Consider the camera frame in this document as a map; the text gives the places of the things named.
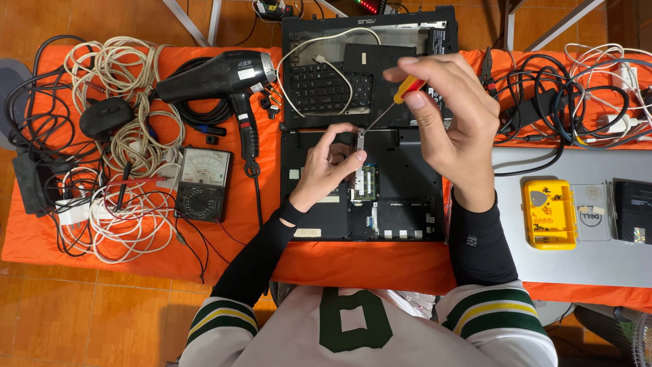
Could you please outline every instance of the yellow parts tray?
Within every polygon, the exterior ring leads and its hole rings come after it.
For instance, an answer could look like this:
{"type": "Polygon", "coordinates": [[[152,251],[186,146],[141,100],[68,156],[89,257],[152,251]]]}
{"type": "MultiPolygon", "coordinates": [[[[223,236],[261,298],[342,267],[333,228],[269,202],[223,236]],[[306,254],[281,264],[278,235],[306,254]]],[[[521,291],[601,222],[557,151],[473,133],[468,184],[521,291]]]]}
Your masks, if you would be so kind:
{"type": "Polygon", "coordinates": [[[574,249],[578,238],[575,198],[566,180],[526,182],[526,229],[537,249],[574,249]]]}

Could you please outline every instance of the hair dryer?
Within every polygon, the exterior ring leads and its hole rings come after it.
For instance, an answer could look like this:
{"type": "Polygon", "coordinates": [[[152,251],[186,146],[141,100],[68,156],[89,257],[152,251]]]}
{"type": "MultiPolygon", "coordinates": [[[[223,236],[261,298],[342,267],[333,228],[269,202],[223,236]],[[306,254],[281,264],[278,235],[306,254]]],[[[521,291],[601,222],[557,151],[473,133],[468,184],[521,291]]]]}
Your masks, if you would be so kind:
{"type": "Polygon", "coordinates": [[[165,103],[197,99],[228,98],[233,104],[244,170],[249,177],[259,174],[255,158],[259,154],[258,128],[249,97],[276,80],[271,56],[258,51],[226,51],[205,63],[160,81],[158,97],[165,103]]]}

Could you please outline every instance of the computer mouse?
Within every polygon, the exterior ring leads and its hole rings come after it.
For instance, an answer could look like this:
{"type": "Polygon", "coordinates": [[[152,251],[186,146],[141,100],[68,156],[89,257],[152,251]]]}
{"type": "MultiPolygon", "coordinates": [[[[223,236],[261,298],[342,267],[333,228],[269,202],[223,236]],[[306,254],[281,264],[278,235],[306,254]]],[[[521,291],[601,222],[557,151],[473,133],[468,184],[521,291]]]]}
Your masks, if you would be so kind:
{"type": "Polygon", "coordinates": [[[92,104],[80,118],[81,132],[100,140],[135,118],[134,110],[122,98],[111,97],[92,104]]]}

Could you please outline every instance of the person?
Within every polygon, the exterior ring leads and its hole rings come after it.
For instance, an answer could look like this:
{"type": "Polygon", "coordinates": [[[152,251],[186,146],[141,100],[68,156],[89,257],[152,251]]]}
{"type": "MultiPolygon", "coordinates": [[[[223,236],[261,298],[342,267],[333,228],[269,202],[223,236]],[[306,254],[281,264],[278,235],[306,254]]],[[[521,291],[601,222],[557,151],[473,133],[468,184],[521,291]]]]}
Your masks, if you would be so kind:
{"type": "Polygon", "coordinates": [[[498,103],[459,54],[403,57],[383,76],[427,80],[454,114],[442,124],[423,91],[405,103],[419,123],[423,157],[450,180],[449,252],[457,288],[436,305],[439,324],[415,316],[392,291],[297,286],[259,329],[252,311],[309,209],[359,168],[331,144],[330,125],[310,149],[289,199],[234,258],[201,305],[179,366],[556,366],[557,355],[523,288],[500,223],[491,150],[498,103]]]}

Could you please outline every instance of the screwdriver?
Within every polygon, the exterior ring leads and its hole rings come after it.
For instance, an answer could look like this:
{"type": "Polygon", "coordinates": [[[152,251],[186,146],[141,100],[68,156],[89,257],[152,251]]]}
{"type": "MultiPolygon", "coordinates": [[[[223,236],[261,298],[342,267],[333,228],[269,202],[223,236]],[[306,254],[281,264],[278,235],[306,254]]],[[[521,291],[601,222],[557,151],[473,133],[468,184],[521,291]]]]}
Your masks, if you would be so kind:
{"type": "Polygon", "coordinates": [[[386,113],[389,111],[395,104],[401,104],[403,103],[403,97],[405,97],[406,93],[409,91],[418,91],[426,85],[425,80],[418,79],[412,75],[408,75],[407,78],[401,83],[401,85],[398,87],[398,91],[394,95],[394,102],[387,107],[387,109],[380,115],[378,116],[377,119],[374,120],[374,122],[369,125],[362,133],[361,135],[364,136],[364,134],[371,129],[378,120],[380,120],[386,113]]]}

